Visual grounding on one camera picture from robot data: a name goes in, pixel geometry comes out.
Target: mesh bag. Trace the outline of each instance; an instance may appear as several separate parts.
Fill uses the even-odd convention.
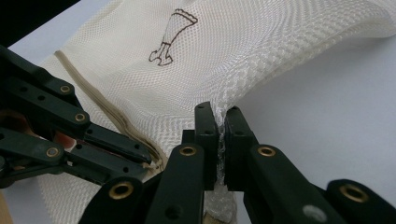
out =
[[[394,0],[114,0],[42,66],[76,86],[92,121],[146,141],[164,167],[196,105],[210,101],[221,130],[255,87],[347,37],[394,35],[395,24]],[[222,170],[205,210],[233,222]],[[55,223],[77,223],[98,190],[70,175],[39,182]]]

